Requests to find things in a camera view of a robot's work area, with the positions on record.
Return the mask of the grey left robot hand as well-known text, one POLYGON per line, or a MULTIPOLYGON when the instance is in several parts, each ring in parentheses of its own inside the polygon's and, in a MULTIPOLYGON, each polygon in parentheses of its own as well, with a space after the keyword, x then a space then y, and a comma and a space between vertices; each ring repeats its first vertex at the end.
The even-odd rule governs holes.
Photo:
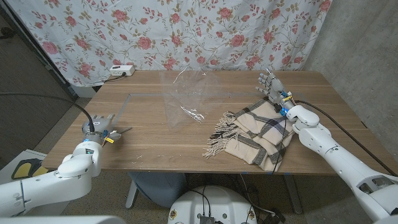
POLYGON ((89 121, 86 121, 82 125, 82 133, 84 134, 83 142, 94 141, 98 144, 103 144, 106 138, 113 141, 117 141, 121 138, 121 134, 112 128, 113 118, 115 114, 110 114, 106 118, 104 116, 98 116, 94 114, 91 119, 95 131, 90 131, 89 121))

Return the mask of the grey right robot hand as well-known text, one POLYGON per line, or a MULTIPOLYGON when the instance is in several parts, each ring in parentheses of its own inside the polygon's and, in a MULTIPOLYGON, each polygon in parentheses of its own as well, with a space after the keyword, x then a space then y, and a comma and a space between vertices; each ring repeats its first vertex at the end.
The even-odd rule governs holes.
POLYGON ((257 86, 256 90, 267 96, 276 112, 284 116, 295 106, 291 92, 286 92, 282 82, 271 70, 266 68, 266 73, 260 73, 258 81, 261 86, 257 86))

